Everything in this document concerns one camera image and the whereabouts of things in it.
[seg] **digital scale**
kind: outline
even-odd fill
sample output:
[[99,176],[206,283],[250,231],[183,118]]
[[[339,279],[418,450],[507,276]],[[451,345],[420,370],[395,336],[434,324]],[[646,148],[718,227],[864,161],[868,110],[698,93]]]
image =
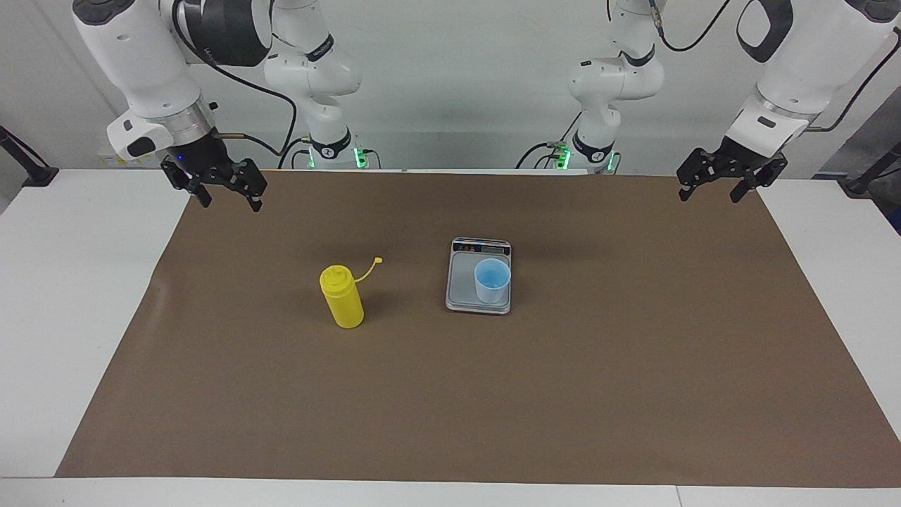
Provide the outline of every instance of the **digital scale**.
[[510,244],[496,239],[458,237],[450,244],[448,265],[448,289],[444,304],[454,311],[505,315],[510,311],[510,290],[513,281],[506,288],[506,294],[494,304],[482,302],[476,296],[476,264],[485,259],[500,259],[513,269]]

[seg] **brown table surface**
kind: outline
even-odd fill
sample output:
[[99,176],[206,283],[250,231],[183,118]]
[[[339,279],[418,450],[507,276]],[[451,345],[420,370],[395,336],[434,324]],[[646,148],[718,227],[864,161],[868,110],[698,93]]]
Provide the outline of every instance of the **brown table surface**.
[[[901,444],[756,195],[670,178],[267,174],[192,201],[58,476],[901,486]],[[444,308],[451,239],[513,307]],[[362,273],[331,321],[319,272]]]

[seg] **gray wall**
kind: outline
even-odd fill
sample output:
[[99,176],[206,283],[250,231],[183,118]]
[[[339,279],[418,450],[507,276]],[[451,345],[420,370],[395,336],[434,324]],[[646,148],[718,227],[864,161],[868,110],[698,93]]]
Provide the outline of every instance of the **gray wall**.
[[[694,39],[720,2],[670,2],[669,37],[677,44]],[[100,163],[98,136],[124,101],[87,54],[70,5],[5,1],[0,123],[51,163],[90,168]],[[360,92],[341,100],[351,127],[388,167],[511,167],[528,146],[559,137],[578,111],[566,88],[568,69],[585,58],[616,54],[603,0],[323,0],[323,8],[338,43],[364,71]],[[735,40],[741,8],[731,5],[690,53],[659,48],[667,69],[661,93],[619,106],[621,172],[672,174],[696,146],[718,145],[761,73]],[[192,73],[207,99],[222,106],[216,115],[223,130],[279,142],[287,125],[279,101],[203,67]],[[260,69],[237,73],[262,82]],[[872,82],[839,130],[789,146],[787,176],[813,175],[897,87],[898,76],[901,58]],[[835,99],[824,123],[853,88]],[[246,143],[231,150],[263,167],[276,162]],[[13,193],[22,174],[4,157],[0,171],[0,195]]]

